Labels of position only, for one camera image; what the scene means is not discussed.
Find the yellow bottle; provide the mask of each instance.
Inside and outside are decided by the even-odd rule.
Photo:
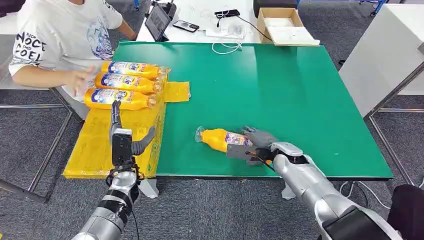
[[[138,91],[125,91],[106,88],[89,88],[84,95],[84,103],[93,109],[111,109],[112,103],[121,101],[122,110],[140,110],[156,105],[156,95],[144,95]]]
[[[105,61],[101,65],[101,71],[111,74],[125,74],[145,77],[152,81],[164,81],[170,69],[163,66],[155,66],[147,63],[126,61]]]
[[[150,81],[142,76],[129,76],[110,72],[100,72],[94,79],[94,85],[99,89],[128,90],[143,94],[162,91],[161,81]]]
[[[211,148],[224,152],[227,152],[228,144],[252,146],[253,143],[246,138],[246,136],[226,131],[222,128],[205,130],[202,126],[199,126],[194,137],[196,142],[204,142]]]

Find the person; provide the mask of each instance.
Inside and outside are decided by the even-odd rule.
[[[107,29],[137,38],[106,0],[27,0],[17,14],[9,64],[13,81],[33,88],[62,86],[82,102],[96,69],[113,56]]]

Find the white t-shirt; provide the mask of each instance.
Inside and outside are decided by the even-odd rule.
[[[107,29],[116,29],[122,15],[106,0],[85,0],[76,5],[68,0],[27,0],[17,15],[13,76],[24,66],[46,70],[86,70],[112,58]],[[69,94],[67,86],[63,89]],[[84,92],[74,99],[82,101]]]

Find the power cord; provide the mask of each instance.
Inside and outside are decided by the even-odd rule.
[[[236,36],[236,37],[239,37],[237,34],[233,34],[233,33],[231,33],[231,34],[227,34],[227,35],[225,35],[224,37],[226,37],[226,36]],[[239,40],[237,41],[237,42],[235,42],[234,44],[236,44],[235,46],[229,46],[229,45],[226,45],[226,44],[224,44],[223,42],[219,42],[222,46],[224,46],[224,47],[226,47],[226,48],[229,48],[229,49],[233,49],[233,50],[231,50],[231,51],[227,51],[227,52],[219,52],[219,51],[216,51],[215,50],[215,48],[214,48],[214,46],[215,46],[215,44],[217,44],[218,42],[214,42],[214,43],[212,43],[212,51],[214,52],[214,53],[216,53],[216,54],[219,54],[219,55],[225,55],[225,54],[230,54],[230,53],[233,53],[233,52],[235,52],[235,51],[237,51],[237,49],[241,49],[242,48],[242,38],[239,38]]]
[[[342,188],[347,184],[348,182],[347,181],[345,181],[342,185],[341,185],[341,187],[340,187],[340,190],[339,190],[339,192],[341,193],[342,192]],[[347,198],[349,198],[350,196],[351,196],[351,193],[352,193],[352,188],[353,188],[353,184],[354,184],[355,182],[353,182],[352,183],[352,187],[350,188],[350,192],[349,192],[349,195],[347,196]],[[368,191],[370,191],[371,192],[371,194],[375,197],[375,199],[377,199],[377,201],[378,201],[378,203],[381,205],[381,206],[383,206],[384,208],[386,208],[386,209],[390,209],[390,207],[388,207],[388,206],[386,206],[386,205],[384,205],[383,203],[382,203],[382,201],[380,201],[380,198],[377,196],[377,194],[373,191],[373,190],[371,190],[371,188],[369,187],[369,186],[367,186],[365,183],[363,183],[362,181],[358,181],[358,183],[360,183],[360,184],[362,184],[366,189],[368,189]]]
[[[270,166],[265,160],[260,158],[258,155],[254,154],[253,152],[250,152],[250,151],[247,151],[246,154],[250,155],[250,156],[252,156],[256,159],[259,159],[263,164],[265,164],[265,166],[267,166],[269,169],[271,169],[273,172],[275,172],[274,168],[272,166]]]
[[[365,194],[364,190],[362,189],[361,186],[358,185],[358,189],[360,190],[360,192],[362,193],[363,197],[365,198],[365,207],[368,208],[368,197]]]
[[[137,239],[140,240],[139,226],[137,225],[136,215],[134,214],[134,211],[131,211],[131,212],[132,212],[132,217],[134,218],[135,228],[137,229]]]
[[[218,19],[218,23],[216,24],[216,27],[217,28],[219,28],[220,27],[220,21],[221,21],[221,19],[223,19],[223,18],[226,18],[226,16],[228,15],[228,13],[229,13],[230,11],[228,10],[226,13],[224,13],[224,12],[222,12],[221,14],[216,14],[216,17],[217,18],[219,18]],[[254,27],[254,29],[256,29],[256,31],[258,32],[258,33],[260,33],[260,34],[262,34],[265,38],[267,38],[268,40],[270,40],[271,42],[273,41],[271,38],[269,38],[269,37],[267,37],[263,32],[261,32],[261,31],[259,31],[259,29],[255,26],[255,25],[253,25],[251,22],[249,22],[249,21],[247,21],[247,20],[244,20],[243,18],[241,18],[240,16],[238,16],[238,15],[233,15],[233,14],[231,14],[231,16],[229,16],[229,17],[237,17],[237,18],[239,18],[239,19],[241,19],[242,21],[244,21],[244,22],[246,22],[246,23],[248,23],[248,24],[250,24],[252,27]],[[239,38],[239,36],[237,35],[237,34],[228,34],[228,35],[225,35],[224,37],[227,37],[227,36],[236,36],[236,37],[238,37]],[[226,48],[229,48],[229,49],[233,49],[233,50],[231,50],[231,51],[228,51],[228,52],[218,52],[218,51],[216,51],[215,50],[215,48],[214,48],[214,46],[215,46],[215,43],[212,43],[212,51],[214,52],[214,53],[216,53],[216,54],[219,54],[219,55],[225,55],[225,54],[230,54],[230,53],[233,53],[233,52],[235,52],[235,51],[237,51],[237,49],[241,49],[242,48],[242,38],[240,38],[240,41],[237,41],[236,42],[236,44],[237,45],[235,45],[235,46],[228,46],[228,45],[225,45],[223,42],[221,42],[220,43],[221,45],[223,45],[224,47],[226,47]]]
[[[219,18],[219,19],[218,19],[218,23],[216,24],[216,27],[217,27],[217,28],[219,28],[219,27],[220,27],[220,21],[221,21],[221,19],[225,18],[227,14],[228,14],[228,11],[227,11],[227,13],[225,13],[225,14],[217,14],[217,15],[216,15],[216,16]],[[268,40],[270,40],[271,42],[273,41],[271,38],[267,37],[267,36],[266,36],[263,32],[259,31],[259,29],[258,29],[257,27],[255,27],[255,25],[253,25],[250,21],[244,20],[243,18],[241,18],[240,16],[237,16],[237,15],[231,15],[231,17],[232,17],[232,16],[237,17],[237,18],[239,18],[239,19],[243,20],[244,22],[246,22],[246,23],[250,24],[252,27],[254,27],[254,29],[256,29],[256,31],[257,31],[258,33],[262,34],[262,36],[264,36],[265,38],[267,38],[267,39],[268,39]]]
[[[347,181],[343,182],[343,184],[340,186],[340,190],[338,190],[338,191],[339,191],[339,193],[341,193],[342,195],[343,195],[343,193],[342,193],[343,187],[344,187],[346,184],[348,184],[348,182],[347,182]],[[354,185],[355,185],[355,181],[353,181],[353,182],[352,182],[352,185],[350,186],[349,194],[346,196],[346,198],[350,198],[350,197],[351,197],[351,195],[352,195],[352,191],[354,190]]]
[[[380,205],[381,205],[381,206],[383,206],[383,207],[385,207],[386,209],[389,209],[389,210],[390,210],[390,207],[388,207],[388,206],[384,205],[384,204],[382,203],[382,201],[380,201],[380,199],[377,197],[377,195],[374,193],[374,191],[373,191],[373,190],[371,190],[371,188],[370,188],[369,186],[365,185],[365,183],[363,183],[363,182],[361,182],[361,181],[358,181],[358,183],[360,183],[360,184],[362,184],[364,187],[366,187],[366,189],[368,189],[368,190],[372,193],[372,195],[374,195],[374,197],[377,199],[377,201],[380,203]]]
[[[271,38],[267,37],[267,36],[266,36],[263,32],[259,31],[259,29],[258,29],[258,28],[256,28],[256,27],[255,27],[255,25],[253,25],[251,22],[244,20],[244,19],[243,19],[243,18],[241,18],[240,16],[236,16],[236,17],[237,17],[237,18],[239,18],[239,19],[241,19],[241,20],[243,20],[243,21],[245,21],[246,23],[250,24],[252,27],[254,27],[254,29],[256,29],[256,31],[257,31],[258,33],[262,34],[262,36],[264,36],[265,38],[267,38],[268,40],[270,40],[271,42],[273,42],[273,40],[272,40]]]
[[[422,186],[424,186],[424,177],[422,178],[422,182],[418,187],[421,188]]]

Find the smartphone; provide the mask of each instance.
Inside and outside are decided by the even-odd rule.
[[[174,24],[172,24],[172,26],[178,29],[186,30],[187,32],[190,32],[190,33],[194,33],[199,29],[198,25],[189,23],[183,20],[176,21]]]
[[[216,11],[215,16],[219,19],[221,18],[229,18],[234,16],[240,16],[240,12],[237,9],[233,10],[224,10],[224,11]]]

